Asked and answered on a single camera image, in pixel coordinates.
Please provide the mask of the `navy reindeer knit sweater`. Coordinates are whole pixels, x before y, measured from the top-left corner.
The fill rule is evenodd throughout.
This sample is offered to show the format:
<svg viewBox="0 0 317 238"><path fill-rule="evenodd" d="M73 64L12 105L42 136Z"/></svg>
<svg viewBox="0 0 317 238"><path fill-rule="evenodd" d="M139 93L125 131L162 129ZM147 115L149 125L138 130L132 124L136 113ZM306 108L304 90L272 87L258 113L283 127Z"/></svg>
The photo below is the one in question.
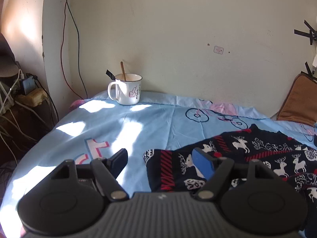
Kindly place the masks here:
<svg viewBox="0 0 317 238"><path fill-rule="evenodd" d="M304 196L308 204L305 237L316 237L316 149L281 132L261 130L255 124L175 151L150 149L144 152L143 160L151 190L197 192L210 171L201 168L201 159L194 160L195 148L213 158L227 157L240 164L260 160Z"/></svg>

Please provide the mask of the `light blue cartoon bedsheet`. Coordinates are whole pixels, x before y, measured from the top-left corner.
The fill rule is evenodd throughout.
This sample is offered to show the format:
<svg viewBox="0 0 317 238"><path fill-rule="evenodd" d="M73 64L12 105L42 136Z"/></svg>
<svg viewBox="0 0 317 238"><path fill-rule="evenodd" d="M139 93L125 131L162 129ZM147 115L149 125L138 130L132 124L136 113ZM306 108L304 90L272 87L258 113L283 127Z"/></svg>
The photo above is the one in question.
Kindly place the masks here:
<svg viewBox="0 0 317 238"><path fill-rule="evenodd" d="M129 194L148 191L143 161L148 149L175 150L223 132L245 130L252 124L309 146L316 135L316 127L275 121L253 107L155 92L143 92L138 104L122 106L102 92L61 119L22 158L2 199L2 232L7 237L20 237L18 201L66 159L88 164L124 148L129 162L119 175L119 184Z"/></svg>

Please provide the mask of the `white enamel mug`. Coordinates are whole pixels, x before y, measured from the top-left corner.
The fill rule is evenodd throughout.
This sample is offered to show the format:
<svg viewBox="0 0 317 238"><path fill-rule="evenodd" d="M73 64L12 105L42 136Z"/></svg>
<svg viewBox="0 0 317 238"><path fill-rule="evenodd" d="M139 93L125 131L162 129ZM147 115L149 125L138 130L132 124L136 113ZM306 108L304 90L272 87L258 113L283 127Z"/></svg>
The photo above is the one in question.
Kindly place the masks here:
<svg viewBox="0 0 317 238"><path fill-rule="evenodd" d="M142 76L138 74L118 74L107 87L109 99L120 105L135 105L140 100Z"/></svg>

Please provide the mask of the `wooden spoon in mug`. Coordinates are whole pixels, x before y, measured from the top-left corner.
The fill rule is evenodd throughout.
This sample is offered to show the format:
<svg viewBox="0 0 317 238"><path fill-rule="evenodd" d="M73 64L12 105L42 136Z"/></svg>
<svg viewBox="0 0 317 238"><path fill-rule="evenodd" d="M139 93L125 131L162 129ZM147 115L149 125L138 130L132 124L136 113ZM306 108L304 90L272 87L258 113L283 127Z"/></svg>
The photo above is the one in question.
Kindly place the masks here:
<svg viewBox="0 0 317 238"><path fill-rule="evenodd" d="M121 71L122 71L122 76L124 78L124 81L127 81L126 79L126 73L125 73L125 68L124 68L124 62L120 61L120 67L121 67Z"/></svg>

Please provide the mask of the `yellowed power strip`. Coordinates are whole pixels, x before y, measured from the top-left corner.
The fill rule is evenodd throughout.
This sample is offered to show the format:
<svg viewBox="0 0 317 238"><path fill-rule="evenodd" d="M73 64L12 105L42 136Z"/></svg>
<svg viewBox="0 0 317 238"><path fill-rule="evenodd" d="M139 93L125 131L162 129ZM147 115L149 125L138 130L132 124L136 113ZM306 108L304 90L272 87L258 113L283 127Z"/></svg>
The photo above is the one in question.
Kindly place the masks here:
<svg viewBox="0 0 317 238"><path fill-rule="evenodd" d="M37 107L38 105L41 105L42 102L47 98L48 95L44 89L36 88L27 95L18 95L15 101L28 107Z"/></svg>

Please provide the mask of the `brown perforated seat cushion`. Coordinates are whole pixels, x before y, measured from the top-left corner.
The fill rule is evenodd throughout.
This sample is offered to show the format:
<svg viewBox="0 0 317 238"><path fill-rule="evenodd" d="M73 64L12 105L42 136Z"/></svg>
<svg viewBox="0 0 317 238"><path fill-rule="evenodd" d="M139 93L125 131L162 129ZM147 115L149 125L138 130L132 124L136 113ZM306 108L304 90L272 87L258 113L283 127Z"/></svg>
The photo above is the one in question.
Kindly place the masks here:
<svg viewBox="0 0 317 238"><path fill-rule="evenodd" d="M316 79L301 72L293 81L277 120L314 126L316 124Z"/></svg>

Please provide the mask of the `blue charger box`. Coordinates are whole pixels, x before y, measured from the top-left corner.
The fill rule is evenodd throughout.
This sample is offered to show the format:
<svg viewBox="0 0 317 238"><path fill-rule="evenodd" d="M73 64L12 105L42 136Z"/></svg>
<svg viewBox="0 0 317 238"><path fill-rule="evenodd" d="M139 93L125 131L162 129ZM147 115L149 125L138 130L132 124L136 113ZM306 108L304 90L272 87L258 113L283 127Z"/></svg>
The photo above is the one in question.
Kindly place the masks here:
<svg viewBox="0 0 317 238"><path fill-rule="evenodd" d="M23 95L28 95L34 89L36 89L36 84L32 76L25 78L20 81L21 93Z"/></svg>

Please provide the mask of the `black tape strips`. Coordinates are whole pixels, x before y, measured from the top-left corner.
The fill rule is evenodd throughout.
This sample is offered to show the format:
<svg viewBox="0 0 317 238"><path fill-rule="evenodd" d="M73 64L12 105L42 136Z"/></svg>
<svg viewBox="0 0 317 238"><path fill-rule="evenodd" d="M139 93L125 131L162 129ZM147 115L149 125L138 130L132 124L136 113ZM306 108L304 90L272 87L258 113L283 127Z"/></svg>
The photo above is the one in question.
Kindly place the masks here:
<svg viewBox="0 0 317 238"><path fill-rule="evenodd" d="M304 20L304 24L308 28L308 31L304 32L304 31L294 29L294 34L298 36L303 36L305 38L309 38L309 44L311 46L316 45L316 30L308 23L307 20ZM315 77L316 75L316 61L317 61L317 55L315 54L311 67L308 65L307 62L305 63L307 73L310 77Z"/></svg>

